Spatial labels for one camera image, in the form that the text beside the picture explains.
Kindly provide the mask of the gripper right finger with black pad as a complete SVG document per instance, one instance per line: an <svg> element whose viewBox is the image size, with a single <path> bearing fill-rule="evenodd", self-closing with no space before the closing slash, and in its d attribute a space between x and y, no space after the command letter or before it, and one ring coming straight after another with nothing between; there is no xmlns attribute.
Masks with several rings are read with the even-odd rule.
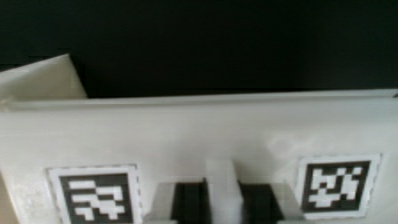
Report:
<svg viewBox="0 0 398 224"><path fill-rule="evenodd" d="M238 182L244 197L242 224L283 224L302 220L302 211L286 183Z"/></svg>

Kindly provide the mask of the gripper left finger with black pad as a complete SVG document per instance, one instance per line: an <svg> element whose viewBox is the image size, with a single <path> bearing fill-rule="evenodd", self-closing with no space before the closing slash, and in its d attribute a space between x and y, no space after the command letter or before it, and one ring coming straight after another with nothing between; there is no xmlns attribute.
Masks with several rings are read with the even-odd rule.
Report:
<svg viewBox="0 0 398 224"><path fill-rule="evenodd" d="M158 184L151 220L166 224L212 224L206 180Z"/></svg>

